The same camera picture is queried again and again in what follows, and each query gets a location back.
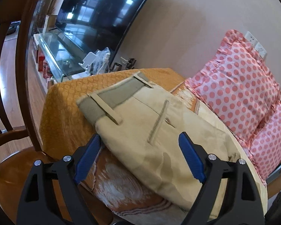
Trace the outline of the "yellow floral bed sheet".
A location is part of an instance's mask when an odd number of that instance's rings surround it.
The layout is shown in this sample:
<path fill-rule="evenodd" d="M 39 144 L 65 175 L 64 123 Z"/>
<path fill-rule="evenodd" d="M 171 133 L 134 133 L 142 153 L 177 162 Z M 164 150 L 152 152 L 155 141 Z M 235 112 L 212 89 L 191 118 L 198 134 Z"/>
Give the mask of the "yellow floral bed sheet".
<path fill-rule="evenodd" d="M 88 94 L 77 106 L 104 143 L 87 184 L 135 224 L 178 224 L 193 205 L 201 184 L 179 148 L 181 132 L 221 160 L 246 157 L 219 120 L 205 121 L 154 83 L 130 79 Z"/>

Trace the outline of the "left pink polka-dot pillow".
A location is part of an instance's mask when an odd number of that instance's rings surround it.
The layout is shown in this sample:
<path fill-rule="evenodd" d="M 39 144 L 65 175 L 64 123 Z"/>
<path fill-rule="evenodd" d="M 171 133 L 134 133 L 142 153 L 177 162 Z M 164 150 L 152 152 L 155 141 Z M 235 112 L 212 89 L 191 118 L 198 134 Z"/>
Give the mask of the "left pink polka-dot pillow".
<path fill-rule="evenodd" d="M 281 104 L 280 85 L 252 44 L 234 29 L 185 84 L 245 143 Z"/>

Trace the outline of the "right pink polka-dot pillow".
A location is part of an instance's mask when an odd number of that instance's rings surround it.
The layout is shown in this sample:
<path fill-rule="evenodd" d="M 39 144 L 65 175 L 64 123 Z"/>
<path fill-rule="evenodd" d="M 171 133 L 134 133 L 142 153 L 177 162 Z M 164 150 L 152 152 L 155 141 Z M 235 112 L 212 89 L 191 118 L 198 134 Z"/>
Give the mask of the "right pink polka-dot pillow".
<path fill-rule="evenodd" d="M 281 162 L 281 103 L 257 129 L 249 154 L 263 181 L 278 167 Z"/>

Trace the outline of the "white wall sockets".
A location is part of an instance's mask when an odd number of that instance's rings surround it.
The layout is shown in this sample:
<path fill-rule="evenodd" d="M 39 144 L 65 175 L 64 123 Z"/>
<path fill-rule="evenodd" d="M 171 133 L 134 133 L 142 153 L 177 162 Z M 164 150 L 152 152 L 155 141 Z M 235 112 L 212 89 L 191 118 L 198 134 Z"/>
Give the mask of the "white wall sockets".
<path fill-rule="evenodd" d="M 268 54 L 267 51 L 249 31 L 247 31 L 247 33 L 245 34 L 245 39 L 251 43 L 251 45 L 259 53 L 262 59 L 266 59 Z"/>

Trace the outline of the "clear plastic bag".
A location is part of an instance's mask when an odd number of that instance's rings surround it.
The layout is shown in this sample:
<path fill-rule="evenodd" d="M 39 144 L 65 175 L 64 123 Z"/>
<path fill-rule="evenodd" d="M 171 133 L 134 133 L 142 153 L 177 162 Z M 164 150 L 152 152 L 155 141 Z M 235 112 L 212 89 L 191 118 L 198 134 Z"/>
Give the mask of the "clear plastic bag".
<path fill-rule="evenodd" d="M 98 50 L 95 55 L 95 59 L 90 64 L 90 74 L 98 75 L 109 71 L 110 49 L 106 47 L 102 51 Z"/>

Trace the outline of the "orange patterned blanket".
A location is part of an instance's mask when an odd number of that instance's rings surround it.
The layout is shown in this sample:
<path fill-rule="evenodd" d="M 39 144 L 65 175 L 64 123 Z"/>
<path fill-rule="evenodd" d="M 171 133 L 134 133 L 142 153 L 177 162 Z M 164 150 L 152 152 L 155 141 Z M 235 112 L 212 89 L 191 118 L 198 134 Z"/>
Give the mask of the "orange patterned blanket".
<path fill-rule="evenodd" d="M 43 151 L 55 160 L 84 146 L 95 130 L 78 109 L 76 101 L 88 93 L 109 87 L 136 73 L 126 70 L 66 81 L 53 85 L 46 95 L 40 121 Z"/>

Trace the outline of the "glass tv stand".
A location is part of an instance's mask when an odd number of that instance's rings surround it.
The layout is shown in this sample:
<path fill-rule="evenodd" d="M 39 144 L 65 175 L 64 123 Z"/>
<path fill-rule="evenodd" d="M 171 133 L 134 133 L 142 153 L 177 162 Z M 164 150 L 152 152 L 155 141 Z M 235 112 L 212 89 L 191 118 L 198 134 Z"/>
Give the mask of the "glass tv stand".
<path fill-rule="evenodd" d="M 83 42 L 83 28 L 38 28 L 35 35 L 56 83 L 71 80 L 73 75 L 86 71 L 83 59 L 90 50 Z"/>

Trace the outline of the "red box under stand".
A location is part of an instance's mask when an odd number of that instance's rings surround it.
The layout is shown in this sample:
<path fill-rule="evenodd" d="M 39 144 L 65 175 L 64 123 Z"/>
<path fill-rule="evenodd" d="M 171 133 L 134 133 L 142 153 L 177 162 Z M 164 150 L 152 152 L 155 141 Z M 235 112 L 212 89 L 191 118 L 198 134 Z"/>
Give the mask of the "red box under stand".
<path fill-rule="evenodd" d="M 52 73 L 46 57 L 41 49 L 37 53 L 38 72 L 42 73 L 44 79 L 51 78 Z"/>

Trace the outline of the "pink polka-dot pillow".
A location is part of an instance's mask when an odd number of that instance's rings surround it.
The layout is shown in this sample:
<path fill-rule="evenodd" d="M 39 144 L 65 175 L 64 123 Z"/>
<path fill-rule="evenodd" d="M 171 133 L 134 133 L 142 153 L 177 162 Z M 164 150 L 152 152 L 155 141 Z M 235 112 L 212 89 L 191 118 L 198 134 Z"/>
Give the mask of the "pink polka-dot pillow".
<path fill-rule="evenodd" d="M 252 44 L 234 29 L 185 84 L 245 143 L 281 104 L 280 85 Z"/>
<path fill-rule="evenodd" d="M 278 167 L 281 162 L 281 103 L 257 129 L 249 154 L 263 181 Z"/>

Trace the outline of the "black flat television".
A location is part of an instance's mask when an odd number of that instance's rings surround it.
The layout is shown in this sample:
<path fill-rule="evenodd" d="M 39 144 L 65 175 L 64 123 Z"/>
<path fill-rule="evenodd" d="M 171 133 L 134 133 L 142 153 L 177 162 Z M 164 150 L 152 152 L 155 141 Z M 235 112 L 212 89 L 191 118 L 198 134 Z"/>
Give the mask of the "black flat television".
<path fill-rule="evenodd" d="M 56 26 L 83 52 L 109 48 L 112 62 L 147 0 L 63 0 Z"/>

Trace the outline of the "beige khaki pants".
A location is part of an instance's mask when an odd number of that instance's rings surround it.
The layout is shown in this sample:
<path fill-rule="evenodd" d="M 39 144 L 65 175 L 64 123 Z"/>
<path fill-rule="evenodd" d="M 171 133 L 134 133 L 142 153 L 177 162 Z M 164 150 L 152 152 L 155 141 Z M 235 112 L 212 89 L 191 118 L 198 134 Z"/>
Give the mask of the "beige khaki pants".
<path fill-rule="evenodd" d="M 87 94 L 77 106 L 109 151 L 143 185 L 165 198 L 164 209 L 125 215 L 133 224 L 178 224 L 192 207 L 201 184 L 179 147 L 180 133 L 186 132 L 193 143 L 223 161 L 237 161 L 241 156 L 229 134 L 141 72 Z"/>

